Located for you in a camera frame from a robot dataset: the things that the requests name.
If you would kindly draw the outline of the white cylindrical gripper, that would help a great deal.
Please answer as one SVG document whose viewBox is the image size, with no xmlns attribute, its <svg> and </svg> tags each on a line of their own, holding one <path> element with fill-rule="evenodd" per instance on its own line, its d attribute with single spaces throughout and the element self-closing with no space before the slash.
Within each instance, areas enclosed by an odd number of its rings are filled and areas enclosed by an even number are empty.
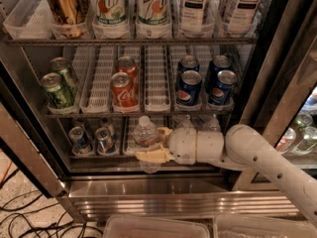
<svg viewBox="0 0 317 238">
<path fill-rule="evenodd" d="M 224 150 L 224 136 L 219 131 L 197 131 L 193 127 L 172 129 L 158 127 L 159 139 L 167 149 L 137 151 L 136 158 L 142 162 L 164 164 L 174 160 L 180 165 L 207 163 L 214 165 L 220 161 Z"/>
</svg>

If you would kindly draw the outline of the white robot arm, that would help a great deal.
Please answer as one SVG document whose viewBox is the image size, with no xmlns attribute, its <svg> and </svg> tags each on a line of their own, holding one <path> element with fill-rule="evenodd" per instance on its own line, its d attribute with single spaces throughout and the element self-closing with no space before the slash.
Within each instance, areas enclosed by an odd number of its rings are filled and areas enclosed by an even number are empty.
<svg viewBox="0 0 317 238">
<path fill-rule="evenodd" d="M 138 160 L 156 164 L 207 163 L 228 170 L 252 168 L 275 184 L 317 226 L 317 180 L 284 158 L 253 128 L 237 124 L 226 134 L 193 127 L 164 131 L 167 143 L 137 150 Z"/>
</svg>

